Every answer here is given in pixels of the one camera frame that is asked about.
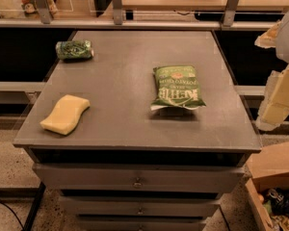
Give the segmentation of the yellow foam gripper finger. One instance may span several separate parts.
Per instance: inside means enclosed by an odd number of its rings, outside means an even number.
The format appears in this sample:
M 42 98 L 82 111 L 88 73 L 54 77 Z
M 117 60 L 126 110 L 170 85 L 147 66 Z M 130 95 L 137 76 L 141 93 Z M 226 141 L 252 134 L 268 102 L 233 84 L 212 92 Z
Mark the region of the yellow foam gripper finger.
M 280 26 L 280 22 L 278 21 L 274 26 L 272 26 L 269 30 L 259 36 L 254 44 L 261 48 L 275 48 L 276 47 L 276 37 L 278 33 L 278 29 Z
M 289 65 L 281 72 L 273 71 L 267 80 L 256 127 L 273 131 L 289 116 Z

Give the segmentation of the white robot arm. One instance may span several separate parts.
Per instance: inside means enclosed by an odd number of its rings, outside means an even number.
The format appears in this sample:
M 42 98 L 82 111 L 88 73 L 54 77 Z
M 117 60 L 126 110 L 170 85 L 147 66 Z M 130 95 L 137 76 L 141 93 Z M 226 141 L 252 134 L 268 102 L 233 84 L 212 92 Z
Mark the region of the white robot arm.
M 289 11 L 254 44 L 265 49 L 274 48 L 276 56 L 287 63 L 284 70 L 273 70 L 269 76 L 256 119 L 259 130 L 272 131 L 289 116 Z

